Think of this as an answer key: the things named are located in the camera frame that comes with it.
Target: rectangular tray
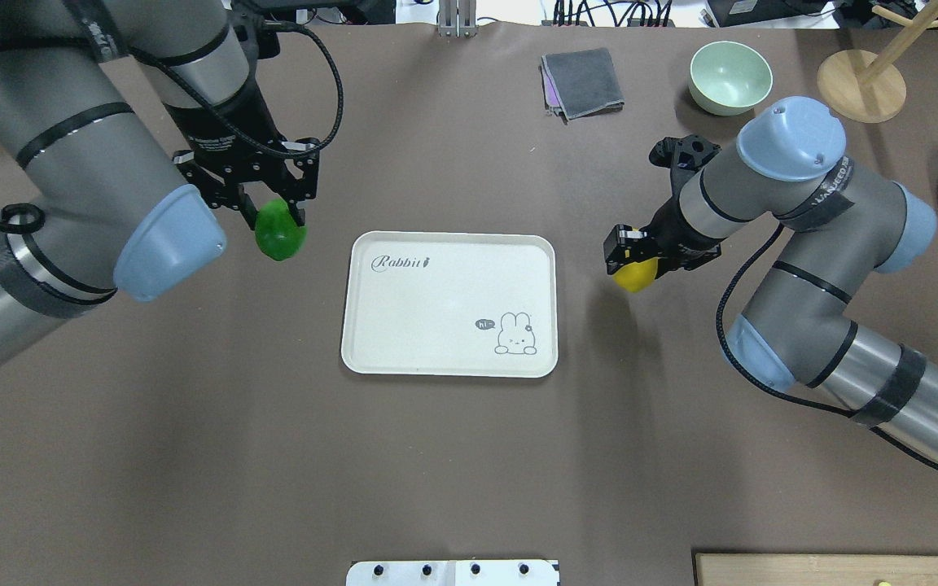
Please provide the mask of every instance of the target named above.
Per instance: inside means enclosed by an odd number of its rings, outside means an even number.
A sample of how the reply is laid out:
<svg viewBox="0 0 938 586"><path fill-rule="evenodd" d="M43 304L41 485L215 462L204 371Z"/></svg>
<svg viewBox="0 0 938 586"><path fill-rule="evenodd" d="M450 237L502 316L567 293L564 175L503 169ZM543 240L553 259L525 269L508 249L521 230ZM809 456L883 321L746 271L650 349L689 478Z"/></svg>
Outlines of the rectangular tray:
<svg viewBox="0 0 938 586"><path fill-rule="evenodd" d="M363 234L350 256L342 359L361 374L549 374L552 245L518 234Z"/></svg>

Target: green bowl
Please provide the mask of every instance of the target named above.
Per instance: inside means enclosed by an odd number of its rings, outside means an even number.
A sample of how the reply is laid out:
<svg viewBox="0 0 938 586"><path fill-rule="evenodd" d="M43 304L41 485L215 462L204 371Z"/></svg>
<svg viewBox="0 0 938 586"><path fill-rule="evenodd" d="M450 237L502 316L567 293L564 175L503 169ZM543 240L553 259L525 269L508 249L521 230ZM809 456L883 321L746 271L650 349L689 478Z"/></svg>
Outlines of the green bowl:
<svg viewBox="0 0 938 586"><path fill-rule="evenodd" d="M690 60L690 95L718 116L750 111L774 88L774 72L759 52L733 41L704 45Z"/></svg>

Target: yellow object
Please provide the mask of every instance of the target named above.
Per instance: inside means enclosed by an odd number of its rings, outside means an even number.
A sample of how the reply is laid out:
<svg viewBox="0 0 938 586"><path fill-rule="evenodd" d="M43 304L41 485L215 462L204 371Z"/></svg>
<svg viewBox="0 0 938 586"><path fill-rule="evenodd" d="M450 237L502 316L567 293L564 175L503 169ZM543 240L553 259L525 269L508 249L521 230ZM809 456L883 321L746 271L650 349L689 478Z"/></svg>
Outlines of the yellow object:
<svg viewBox="0 0 938 586"><path fill-rule="evenodd" d="M613 274L614 282L629 293L638 293L658 277L658 260L649 259L642 263L625 265Z"/></svg>

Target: green object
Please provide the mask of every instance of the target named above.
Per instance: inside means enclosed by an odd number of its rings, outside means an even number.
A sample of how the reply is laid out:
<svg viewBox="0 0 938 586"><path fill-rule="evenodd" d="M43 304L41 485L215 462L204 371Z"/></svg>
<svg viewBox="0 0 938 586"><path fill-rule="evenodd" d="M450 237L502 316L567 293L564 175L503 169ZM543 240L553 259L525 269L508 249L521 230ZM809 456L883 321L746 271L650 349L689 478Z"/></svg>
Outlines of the green object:
<svg viewBox="0 0 938 586"><path fill-rule="evenodd" d="M256 216L256 244L273 260L291 259L306 240L306 226L300 226L287 212L283 199L269 201Z"/></svg>

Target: wooden stand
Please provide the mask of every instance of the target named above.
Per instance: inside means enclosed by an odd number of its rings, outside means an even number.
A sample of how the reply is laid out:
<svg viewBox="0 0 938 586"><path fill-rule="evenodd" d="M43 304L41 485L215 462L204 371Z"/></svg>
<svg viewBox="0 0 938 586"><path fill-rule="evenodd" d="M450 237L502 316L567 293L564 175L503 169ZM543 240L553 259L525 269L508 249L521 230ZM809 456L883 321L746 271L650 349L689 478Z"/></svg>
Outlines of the wooden stand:
<svg viewBox="0 0 938 586"><path fill-rule="evenodd" d="M904 26L881 55L858 49L839 51L816 72L816 85L827 104L860 122L885 122L900 114L907 83L893 63L924 30L938 26L938 0L926 4L913 21L882 7L874 7L874 12Z"/></svg>

